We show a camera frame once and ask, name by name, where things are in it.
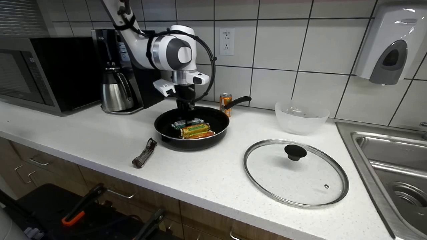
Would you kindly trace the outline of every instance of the cabinet drawer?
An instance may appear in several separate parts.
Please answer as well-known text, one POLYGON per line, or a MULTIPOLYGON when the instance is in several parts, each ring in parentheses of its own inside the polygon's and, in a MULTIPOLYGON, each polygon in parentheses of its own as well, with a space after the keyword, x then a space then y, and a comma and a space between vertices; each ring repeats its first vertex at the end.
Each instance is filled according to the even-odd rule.
POLYGON ((23 162, 15 154, 10 142, 0 139, 0 175, 7 185, 14 198, 21 198, 33 190, 33 186, 25 179, 23 162))
POLYGON ((184 226, 196 225, 196 227, 205 227, 222 234, 229 233, 232 223, 230 219, 186 203, 181 203, 180 206, 184 226))
POLYGON ((229 237, 225 233, 208 229, 197 223, 184 225, 184 240, 226 240, 226 239, 229 239, 229 237))
POLYGON ((244 240, 286 240, 282 237, 262 231, 260 229, 236 221, 232 222, 230 235, 234 237, 234 239, 244 240))
POLYGON ((121 195, 106 193, 99 202, 107 201, 118 213, 137 215, 142 222, 146 222, 157 209, 162 209, 165 219, 160 223, 160 230, 182 239, 177 201, 87 169, 79 167, 79 171, 87 187, 102 183, 109 191, 121 195))
POLYGON ((13 146, 25 167, 30 167, 23 175, 34 187, 49 183, 79 197, 86 194, 77 166, 15 143, 13 146))

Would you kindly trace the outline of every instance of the white bowl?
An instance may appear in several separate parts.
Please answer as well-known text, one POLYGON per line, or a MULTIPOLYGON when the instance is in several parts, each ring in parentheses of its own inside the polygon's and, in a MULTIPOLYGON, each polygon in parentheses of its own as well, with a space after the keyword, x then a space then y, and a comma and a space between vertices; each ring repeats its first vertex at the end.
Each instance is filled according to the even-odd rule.
POLYGON ((277 102, 274 113, 278 127, 293 135, 314 133, 329 117, 329 111, 324 107, 293 102, 277 102))

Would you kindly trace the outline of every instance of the stainless steel sink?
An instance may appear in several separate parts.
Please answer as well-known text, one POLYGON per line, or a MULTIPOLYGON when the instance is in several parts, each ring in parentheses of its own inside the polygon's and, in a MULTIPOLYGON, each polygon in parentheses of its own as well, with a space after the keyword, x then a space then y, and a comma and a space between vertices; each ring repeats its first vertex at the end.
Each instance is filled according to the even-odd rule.
POLYGON ((418 133, 336 123, 394 239, 427 239, 427 142, 418 133))

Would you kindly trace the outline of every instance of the kitchen counter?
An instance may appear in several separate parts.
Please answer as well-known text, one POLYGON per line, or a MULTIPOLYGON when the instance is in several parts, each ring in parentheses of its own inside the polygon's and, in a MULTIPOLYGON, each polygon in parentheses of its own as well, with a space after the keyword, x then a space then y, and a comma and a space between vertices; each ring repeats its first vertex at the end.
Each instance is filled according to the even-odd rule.
POLYGON ((218 145, 177 153, 160 143, 153 130, 154 119, 173 107, 174 102, 162 102, 117 117, 94 106, 59 118, 0 103, 0 137, 290 239, 390 239, 332 122, 316 134, 296 137, 278 130, 272 111, 236 107, 218 145), (136 170, 130 161, 149 138, 157 149, 136 170), (245 150, 265 139, 304 143, 329 155, 346 174, 346 197, 318 210, 266 198, 242 167, 245 150))

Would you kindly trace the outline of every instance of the soap dispenser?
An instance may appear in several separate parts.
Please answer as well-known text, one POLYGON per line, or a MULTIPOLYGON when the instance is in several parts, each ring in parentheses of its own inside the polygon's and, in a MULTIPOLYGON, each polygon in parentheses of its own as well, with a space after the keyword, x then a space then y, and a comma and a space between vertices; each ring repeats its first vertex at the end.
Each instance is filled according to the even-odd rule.
POLYGON ((381 6, 368 31, 354 74, 393 86, 405 77, 427 34, 427 5, 381 6))

